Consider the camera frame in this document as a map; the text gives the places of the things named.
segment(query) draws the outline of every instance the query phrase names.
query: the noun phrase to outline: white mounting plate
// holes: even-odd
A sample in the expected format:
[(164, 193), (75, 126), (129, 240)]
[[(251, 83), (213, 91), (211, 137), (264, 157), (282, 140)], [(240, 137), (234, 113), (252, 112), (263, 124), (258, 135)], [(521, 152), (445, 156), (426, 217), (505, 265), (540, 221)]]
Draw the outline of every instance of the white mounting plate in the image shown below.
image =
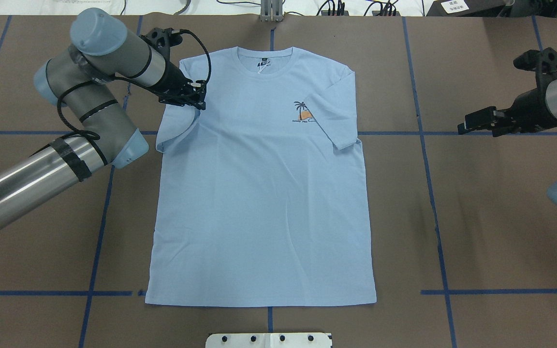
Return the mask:
[(205, 348), (332, 348), (332, 334), (213, 334), (207, 338)]

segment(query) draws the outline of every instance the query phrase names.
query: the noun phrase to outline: metal bracket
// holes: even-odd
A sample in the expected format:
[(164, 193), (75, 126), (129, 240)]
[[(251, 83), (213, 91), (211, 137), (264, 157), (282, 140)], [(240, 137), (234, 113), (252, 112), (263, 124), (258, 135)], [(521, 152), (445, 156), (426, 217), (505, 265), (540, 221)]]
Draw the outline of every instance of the metal bracket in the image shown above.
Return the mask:
[(283, 1), (282, 0), (261, 0), (260, 16), (262, 22), (282, 22)]
[(332, 348), (330, 333), (211, 334), (205, 348)]

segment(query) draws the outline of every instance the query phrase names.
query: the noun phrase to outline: palm tree graphic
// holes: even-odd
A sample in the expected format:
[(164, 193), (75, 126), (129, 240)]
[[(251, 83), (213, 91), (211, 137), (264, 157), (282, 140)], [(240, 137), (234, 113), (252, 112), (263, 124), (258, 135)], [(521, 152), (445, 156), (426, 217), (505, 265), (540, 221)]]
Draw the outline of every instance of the palm tree graphic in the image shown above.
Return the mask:
[(313, 117), (313, 115), (307, 108), (307, 105), (303, 101), (294, 101), (293, 103), (296, 105), (296, 111), (300, 113), (300, 116), (298, 117), (299, 121), (303, 121), (307, 118)]

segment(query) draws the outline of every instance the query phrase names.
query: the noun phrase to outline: white label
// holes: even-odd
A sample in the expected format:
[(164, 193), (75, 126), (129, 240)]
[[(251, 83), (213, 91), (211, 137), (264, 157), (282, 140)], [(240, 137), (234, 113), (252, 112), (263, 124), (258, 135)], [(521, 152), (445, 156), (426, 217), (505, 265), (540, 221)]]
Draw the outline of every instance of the white label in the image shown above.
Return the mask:
[(257, 63), (257, 68), (259, 68), (259, 71), (257, 71), (257, 73), (261, 73), (265, 69), (265, 67), (270, 65), (272, 64), (270, 64), (270, 60), (268, 58), (261, 58), (261, 61)]
[(444, 11), (446, 11), (446, 13), (448, 14), (459, 13), (461, 11), (467, 11), (470, 9), (470, 7), (466, 5), (466, 2), (464, 0), (451, 0), (442, 2), (442, 7), (444, 7)]

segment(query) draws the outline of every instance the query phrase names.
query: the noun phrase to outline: t-shirt sleeve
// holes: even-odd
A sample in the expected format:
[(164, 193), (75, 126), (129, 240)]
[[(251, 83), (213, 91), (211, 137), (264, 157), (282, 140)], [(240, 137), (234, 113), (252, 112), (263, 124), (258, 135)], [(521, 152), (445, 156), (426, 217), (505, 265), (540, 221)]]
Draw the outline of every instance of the t-shirt sleeve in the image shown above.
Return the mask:
[(355, 73), (345, 67), (342, 77), (327, 89), (309, 95), (305, 104), (323, 132), (339, 150), (358, 141)]
[[(184, 61), (179, 62), (179, 69), (185, 77), (190, 78)], [(194, 106), (167, 105), (156, 136), (156, 150), (164, 152), (166, 146), (173, 146), (182, 141), (197, 125), (199, 113)]]

